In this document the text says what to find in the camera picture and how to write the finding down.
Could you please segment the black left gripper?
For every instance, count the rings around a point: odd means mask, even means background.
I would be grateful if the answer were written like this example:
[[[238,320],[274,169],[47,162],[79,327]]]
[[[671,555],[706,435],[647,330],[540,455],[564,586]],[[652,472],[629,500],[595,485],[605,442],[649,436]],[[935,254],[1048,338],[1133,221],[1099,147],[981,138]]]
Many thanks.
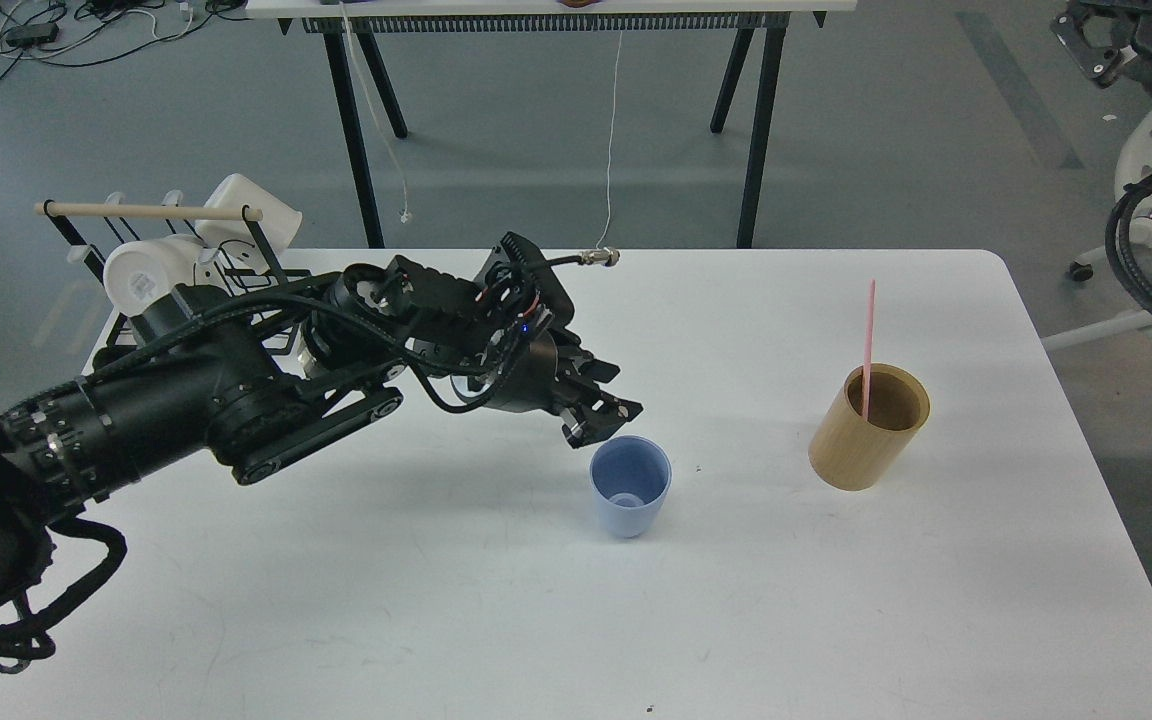
[[[460,329],[444,338],[417,338],[414,354],[431,376],[452,378],[461,406],[434,395],[448,414],[479,407],[506,414],[541,410],[562,420],[564,441],[586,447],[608,441],[643,414],[641,402],[616,397],[591,382],[612,382],[621,367],[588,350],[562,350],[556,333],[517,329]]]

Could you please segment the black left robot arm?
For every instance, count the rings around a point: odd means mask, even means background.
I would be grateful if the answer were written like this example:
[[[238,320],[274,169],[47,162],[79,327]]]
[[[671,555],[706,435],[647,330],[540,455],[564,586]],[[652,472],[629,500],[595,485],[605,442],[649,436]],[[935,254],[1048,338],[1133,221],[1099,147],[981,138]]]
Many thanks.
[[[0,673],[54,655],[50,630],[122,564],[123,535],[84,506],[202,448],[251,486],[393,414],[403,372],[444,414],[543,411],[575,448],[607,441],[643,407],[605,391],[617,366],[570,331],[554,270],[613,260],[500,243],[471,281],[397,256],[151,302],[131,348],[0,414]]]

